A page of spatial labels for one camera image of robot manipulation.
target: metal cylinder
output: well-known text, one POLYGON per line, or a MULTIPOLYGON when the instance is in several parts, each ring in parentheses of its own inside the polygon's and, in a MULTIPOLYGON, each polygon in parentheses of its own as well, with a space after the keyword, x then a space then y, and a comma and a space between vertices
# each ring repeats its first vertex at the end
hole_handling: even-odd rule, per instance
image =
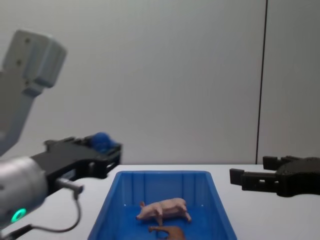
POLYGON ((38 208, 47 194, 45 172, 32 158, 0 161, 0 229, 38 208))

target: blue tray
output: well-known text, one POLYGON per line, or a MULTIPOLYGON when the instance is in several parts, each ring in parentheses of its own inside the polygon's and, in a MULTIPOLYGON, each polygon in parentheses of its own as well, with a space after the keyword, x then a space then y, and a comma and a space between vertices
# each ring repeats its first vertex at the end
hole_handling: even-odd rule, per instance
POLYGON ((139 203, 183 198, 192 217, 165 219, 164 226, 179 226, 187 240, 236 240, 211 174, 206 171, 121 171, 89 235, 89 240, 157 240, 165 233, 148 232, 155 221, 136 220, 139 203))

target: pink pig figurine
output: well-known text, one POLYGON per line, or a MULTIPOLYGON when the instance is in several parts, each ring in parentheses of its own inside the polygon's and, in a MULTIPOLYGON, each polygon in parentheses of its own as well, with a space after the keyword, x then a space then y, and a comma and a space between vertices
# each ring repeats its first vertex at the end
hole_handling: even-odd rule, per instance
POLYGON ((148 220, 155 218, 157 223, 162 226, 163 218, 185 217, 191 222, 191 217, 187 212, 186 201, 182 198, 172 198, 163 201, 157 201, 145 206, 140 202, 141 212, 135 218, 137 220, 148 220))

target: gray wall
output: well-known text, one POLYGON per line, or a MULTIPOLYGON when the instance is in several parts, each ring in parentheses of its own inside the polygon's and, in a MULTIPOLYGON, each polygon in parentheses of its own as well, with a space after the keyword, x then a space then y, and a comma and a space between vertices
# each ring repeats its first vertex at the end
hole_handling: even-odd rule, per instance
POLYGON ((258 156, 320 155, 320 1, 269 0, 258 156))
POLYGON ((2 0, 0 57, 14 30, 68 48, 20 142, 106 131, 125 164, 254 163, 264 0, 2 0))

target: green led light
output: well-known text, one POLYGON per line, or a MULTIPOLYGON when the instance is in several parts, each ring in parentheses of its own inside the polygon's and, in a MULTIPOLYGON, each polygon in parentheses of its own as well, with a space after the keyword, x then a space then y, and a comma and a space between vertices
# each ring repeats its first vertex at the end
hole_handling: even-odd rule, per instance
POLYGON ((26 215, 27 210, 25 208, 20 208, 18 211, 15 212, 13 217, 11 218, 11 222, 15 223, 16 221, 22 219, 24 215, 26 215))

